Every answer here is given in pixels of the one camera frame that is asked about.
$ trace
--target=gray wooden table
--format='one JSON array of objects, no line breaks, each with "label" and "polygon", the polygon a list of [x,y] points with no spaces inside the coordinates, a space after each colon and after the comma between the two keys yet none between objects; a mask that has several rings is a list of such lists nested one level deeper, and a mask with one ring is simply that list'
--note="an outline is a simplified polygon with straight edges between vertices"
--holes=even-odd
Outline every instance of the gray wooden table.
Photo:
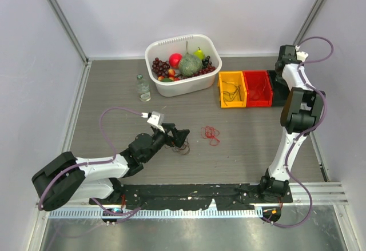
[{"label": "gray wooden table", "polygon": [[[268,70],[275,57],[224,58],[223,71]],[[195,184],[259,182],[275,157],[282,134],[281,108],[221,109],[217,79],[212,87],[195,93],[166,98],[151,82],[152,99],[141,102],[136,92],[136,75],[148,77],[145,60],[94,61],[78,116],[71,151],[76,157],[106,157],[112,154],[103,139],[98,120],[112,106],[137,111],[158,111],[165,122],[178,129],[190,129],[190,153],[182,156],[162,149],[143,171],[123,182],[134,184]],[[210,146],[201,137],[204,126],[220,131],[220,144]],[[145,119],[124,111],[113,111],[104,128],[118,151],[123,151],[140,133],[152,133]],[[323,181],[310,138],[300,149],[293,173],[304,182]]]}]

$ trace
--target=white basket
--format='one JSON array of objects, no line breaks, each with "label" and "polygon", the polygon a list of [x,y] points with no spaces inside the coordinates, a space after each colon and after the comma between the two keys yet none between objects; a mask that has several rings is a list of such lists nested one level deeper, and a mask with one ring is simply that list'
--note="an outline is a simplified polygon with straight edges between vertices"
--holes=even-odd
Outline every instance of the white basket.
[{"label": "white basket", "polygon": [[[216,70],[205,75],[182,79],[180,81],[158,81],[157,76],[152,72],[151,67],[154,59],[159,58],[162,61],[167,61],[174,53],[184,55],[187,41],[188,53],[193,54],[199,47],[204,52],[205,56],[209,55],[211,57],[210,61],[212,61],[212,66],[215,66]],[[182,35],[180,37],[154,42],[146,49],[145,60],[150,78],[155,82],[158,92],[164,97],[174,97],[175,95],[182,95],[210,87],[215,80],[216,74],[222,67],[222,60],[211,39],[201,34]]]}]

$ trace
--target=clear water bottle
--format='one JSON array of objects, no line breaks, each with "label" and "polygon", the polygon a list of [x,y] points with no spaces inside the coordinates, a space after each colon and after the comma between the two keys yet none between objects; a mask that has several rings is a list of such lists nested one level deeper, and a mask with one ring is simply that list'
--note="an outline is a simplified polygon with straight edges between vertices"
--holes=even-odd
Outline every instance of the clear water bottle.
[{"label": "clear water bottle", "polygon": [[137,93],[141,101],[149,101],[151,99],[149,82],[142,75],[137,75]]}]

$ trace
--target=red apple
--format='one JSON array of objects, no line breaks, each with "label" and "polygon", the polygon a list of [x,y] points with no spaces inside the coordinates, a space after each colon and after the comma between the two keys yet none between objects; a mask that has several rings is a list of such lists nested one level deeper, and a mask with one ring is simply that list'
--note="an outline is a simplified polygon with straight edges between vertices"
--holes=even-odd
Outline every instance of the red apple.
[{"label": "red apple", "polygon": [[176,75],[176,72],[174,71],[174,69],[169,69],[168,73],[169,73],[170,77],[174,77]]},{"label": "red apple", "polygon": [[181,54],[178,53],[172,54],[169,58],[169,64],[171,65],[172,68],[178,69],[178,65],[181,59],[182,59]]}]

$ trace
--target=tangled red wire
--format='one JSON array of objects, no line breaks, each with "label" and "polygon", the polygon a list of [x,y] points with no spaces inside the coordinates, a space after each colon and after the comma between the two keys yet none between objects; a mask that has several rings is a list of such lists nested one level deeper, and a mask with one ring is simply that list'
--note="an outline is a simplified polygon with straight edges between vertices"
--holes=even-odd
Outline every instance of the tangled red wire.
[{"label": "tangled red wire", "polygon": [[220,132],[211,126],[206,126],[201,128],[201,136],[202,138],[210,138],[210,145],[216,146],[220,143],[218,138],[216,138],[218,135],[220,135]]}]

